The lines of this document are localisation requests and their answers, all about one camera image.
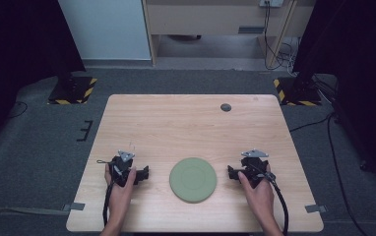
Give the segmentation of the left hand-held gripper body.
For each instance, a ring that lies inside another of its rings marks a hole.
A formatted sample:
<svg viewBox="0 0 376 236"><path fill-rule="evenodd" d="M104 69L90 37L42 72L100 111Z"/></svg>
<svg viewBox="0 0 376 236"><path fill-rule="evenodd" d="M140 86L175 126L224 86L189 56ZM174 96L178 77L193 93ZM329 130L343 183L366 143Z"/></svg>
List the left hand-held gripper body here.
<svg viewBox="0 0 376 236"><path fill-rule="evenodd" d="M109 162L111 180L120 187L127 183L134 157L134 153L120 150Z"/></svg>

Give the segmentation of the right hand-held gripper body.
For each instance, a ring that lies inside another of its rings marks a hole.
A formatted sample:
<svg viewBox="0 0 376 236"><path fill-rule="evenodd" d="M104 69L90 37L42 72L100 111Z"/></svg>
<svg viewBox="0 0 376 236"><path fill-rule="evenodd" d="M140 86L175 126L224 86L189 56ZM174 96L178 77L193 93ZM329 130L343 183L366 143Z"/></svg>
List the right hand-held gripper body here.
<svg viewBox="0 0 376 236"><path fill-rule="evenodd" d="M241 155L243 156L241 164L244 167L242 173L251 187L256 188L262 180L268 178L267 167L269 161L262 160L262 157L268 157L268 155L256 149L244 151Z"/></svg>

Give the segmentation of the green round mat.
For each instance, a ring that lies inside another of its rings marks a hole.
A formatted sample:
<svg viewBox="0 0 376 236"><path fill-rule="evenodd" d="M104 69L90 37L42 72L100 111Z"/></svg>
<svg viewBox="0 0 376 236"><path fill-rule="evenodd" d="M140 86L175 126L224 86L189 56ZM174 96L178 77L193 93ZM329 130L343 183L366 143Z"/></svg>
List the green round mat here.
<svg viewBox="0 0 376 236"><path fill-rule="evenodd" d="M217 174L211 164L199 157L178 161L169 174L173 194L185 203L205 201L217 187Z"/></svg>

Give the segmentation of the person's left hand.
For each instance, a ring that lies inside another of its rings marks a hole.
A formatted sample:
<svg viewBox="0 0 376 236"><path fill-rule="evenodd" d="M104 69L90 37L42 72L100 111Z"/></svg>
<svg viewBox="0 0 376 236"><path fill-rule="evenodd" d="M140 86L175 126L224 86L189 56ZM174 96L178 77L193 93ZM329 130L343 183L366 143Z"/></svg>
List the person's left hand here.
<svg viewBox="0 0 376 236"><path fill-rule="evenodd" d="M136 168L130 169L127 182L124 187L114 184L109 198L110 216L125 215L132 199L133 186L136 178Z"/></svg>

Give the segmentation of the person's right hand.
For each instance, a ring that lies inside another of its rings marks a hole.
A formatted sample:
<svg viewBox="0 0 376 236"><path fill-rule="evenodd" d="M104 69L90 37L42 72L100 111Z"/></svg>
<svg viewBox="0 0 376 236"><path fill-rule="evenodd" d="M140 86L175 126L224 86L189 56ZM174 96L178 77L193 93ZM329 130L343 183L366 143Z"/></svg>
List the person's right hand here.
<svg viewBox="0 0 376 236"><path fill-rule="evenodd" d="M252 212L258 218L266 218L274 214L274 194L268 180L262 180L255 188L242 173L238 173L240 183L245 192L246 200Z"/></svg>

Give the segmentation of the grey tape strip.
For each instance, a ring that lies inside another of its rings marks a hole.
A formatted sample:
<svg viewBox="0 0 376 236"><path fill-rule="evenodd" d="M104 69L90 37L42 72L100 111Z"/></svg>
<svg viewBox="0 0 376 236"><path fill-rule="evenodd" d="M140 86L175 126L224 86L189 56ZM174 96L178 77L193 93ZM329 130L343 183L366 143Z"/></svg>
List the grey tape strip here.
<svg viewBox="0 0 376 236"><path fill-rule="evenodd" d="M305 207L305 209L308 213L312 213L312 212L323 213L323 212L328 211L326 206L319 206L319 205L308 205L308 206Z"/></svg>
<svg viewBox="0 0 376 236"><path fill-rule="evenodd" d="M65 204L62 207L62 210L63 211L84 210L84 208L85 208L85 204L82 204L82 203L69 203L69 204Z"/></svg>

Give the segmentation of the black stand with striped base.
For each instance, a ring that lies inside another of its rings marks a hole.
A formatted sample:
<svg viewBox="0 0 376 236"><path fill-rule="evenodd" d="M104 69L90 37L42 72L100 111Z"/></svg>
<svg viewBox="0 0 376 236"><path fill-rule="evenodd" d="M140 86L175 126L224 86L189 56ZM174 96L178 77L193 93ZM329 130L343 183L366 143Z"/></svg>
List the black stand with striped base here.
<svg viewBox="0 0 376 236"><path fill-rule="evenodd" d="M274 80L280 105L313 106L321 103L321 97L318 94L312 77L315 73L318 49L321 43L321 36L324 32L322 30L316 37L296 77L282 77Z"/></svg>
<svg viewBox="0 0 376 236"><path fill-rule="evenodd" d="M57 84L48 97L48 103L86 103L93 92L96 79L93 77L73 76L66 67L65 61L55 49L50 49L48 56L51 67L57 77Z"/></svg>

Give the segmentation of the black curtain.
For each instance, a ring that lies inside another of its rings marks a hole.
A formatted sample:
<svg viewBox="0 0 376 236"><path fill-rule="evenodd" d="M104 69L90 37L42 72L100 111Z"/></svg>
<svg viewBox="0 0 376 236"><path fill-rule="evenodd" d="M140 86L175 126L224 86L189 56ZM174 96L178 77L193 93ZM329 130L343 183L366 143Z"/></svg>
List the black curtain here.
<svg viewBox="0 0 376 236"><path fill-rule="evenodd" d="M336 111L376 169L376 0L316 0L293 70L338 79Z"/></svg>
<svg viewBox="0 0 376 236"><path fill-rule="evenodd" d="M50 49L72 74L84 69L58 0L0 0L0 127L21 88L56 77Z"/></svg>

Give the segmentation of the light wooden desk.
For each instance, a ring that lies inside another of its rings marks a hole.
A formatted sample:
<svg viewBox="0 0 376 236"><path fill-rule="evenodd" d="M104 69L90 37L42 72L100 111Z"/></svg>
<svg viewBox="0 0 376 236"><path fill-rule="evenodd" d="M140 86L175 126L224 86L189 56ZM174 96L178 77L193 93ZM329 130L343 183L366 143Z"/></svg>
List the light wooden desk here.
<svg viewBox="0 0 376 236"><path fill-rule="evenodd" d="M260 0L142 0L152 61L163 35L256 34L273 66L286 37L303 36L317 0L283 0L280 8Z"/></svg>

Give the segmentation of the grey power strip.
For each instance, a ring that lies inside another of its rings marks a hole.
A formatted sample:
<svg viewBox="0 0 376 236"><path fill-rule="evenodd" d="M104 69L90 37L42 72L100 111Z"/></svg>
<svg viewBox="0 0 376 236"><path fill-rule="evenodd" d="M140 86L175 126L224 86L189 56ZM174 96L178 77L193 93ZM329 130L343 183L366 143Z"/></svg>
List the grey power strip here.
<svg viewBox="0 0 376 236"><path fill-rule="evenodd" d="M280 8L283 4L283 0L260 0L260 7Z"/></svg>

